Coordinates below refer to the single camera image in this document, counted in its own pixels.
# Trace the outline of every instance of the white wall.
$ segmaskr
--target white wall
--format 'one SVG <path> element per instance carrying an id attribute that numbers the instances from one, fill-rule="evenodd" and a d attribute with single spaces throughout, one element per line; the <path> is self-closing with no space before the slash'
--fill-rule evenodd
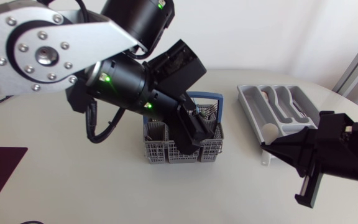
<path id="1" fill-rule="evenodd" d="M 105 2 L 84 1 L 95 12 Z M 176 0 L 175 6 L 154 55 L 183 39 L 207 68 L 271 70 L 332 88 L 358 51 L 358 0 Z M 51 7 L 78 8 L 74 0 Z"/>

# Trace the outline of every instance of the dishwasher cutlery basket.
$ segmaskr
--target dishwasher cutlery basket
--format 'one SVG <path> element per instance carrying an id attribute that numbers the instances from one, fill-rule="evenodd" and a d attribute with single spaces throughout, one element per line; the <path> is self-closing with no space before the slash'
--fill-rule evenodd
<path id="1" fill-rule="evenodd" d="M 200 162 L 214 162 L 218 154 L 222 152 L 223 146 L 223 129 L 222 129 L 222 113 L 223 113 L 223 96 L 217 93 L 207 92 L 188 92 L 190 98 L 204 98 L 217 100 L 217 106 L 214 105 L 197 105 L 199 112 L 211 111 L 215 109 L 213 113 L 205 117 L 205 123 L 209 127 L 213 127 L 218 121 L 215 134 L 212 139 L 205 139 L 201 142 L 202 147 L 195 151 L 192 155 L 184 155 L 179 152 L 176 144 L 170 139 L 168 126 L 161 122 L 143 117 L 143 141 L 145 144 L 145 157 L 151 164 L 164 164 L 168 159 L 169 163 L 192 163 L 196 161 Z"/>

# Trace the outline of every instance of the white table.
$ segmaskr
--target white table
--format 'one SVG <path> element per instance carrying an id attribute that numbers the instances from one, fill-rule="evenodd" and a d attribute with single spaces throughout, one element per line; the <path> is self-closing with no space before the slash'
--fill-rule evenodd
<path id="1" fill-rule="evenodd" d="M 358 106 L 318 85 L 261 71 L 211 70 L 191 90 L 224 95 L 223 153 L 215 163 L 150 165 L 142 117 L 127 112 L 101 144 L 64 92 L 24 95 L 0 105 L 0 146 L 29 150 L 0 193 L 0 223 L 358 223 L 358 183 L 325 175 L 314 209 L 298 205 L 303 179 L 261 150 L 236 86 L 299 85 L 319 110 Z M 117 108 L 99 104 L 103 129 Z"/>

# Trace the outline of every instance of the gray cutlery tray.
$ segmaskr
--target gray cutlery tray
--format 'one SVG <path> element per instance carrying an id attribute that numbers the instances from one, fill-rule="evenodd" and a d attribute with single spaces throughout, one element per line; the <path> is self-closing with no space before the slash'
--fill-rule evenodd
<path id="1" fill-rule="evenodd" d="M 259 144 L 265 141 L 262 127 L 268 123 L 278 127 L 279 137 L 297 133 L 304 127 L 318 127 L 319 111 L 298 86 L 238 85 L 237 89 Z M 270 158 L 271 155 L 263 155 L 262 164 L 268 166 Z"/>

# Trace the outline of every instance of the basket handle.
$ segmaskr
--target basket handle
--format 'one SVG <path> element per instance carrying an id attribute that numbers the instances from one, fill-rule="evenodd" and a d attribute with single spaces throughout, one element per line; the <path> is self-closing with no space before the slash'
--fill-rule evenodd
<path id="1" fill-rule="evenodd" d="M 188 91 L 187 94 L 190 98 L 203 98 L 203 99 L 211 99 L 218 101 L 218 123 L 222 121 L 222 113 L 223 113 L 223 95 L 219 93 L 210 93 L 203 91 Z M 148 117 L 143 116 L 143 124 L 147 124 Z"/>

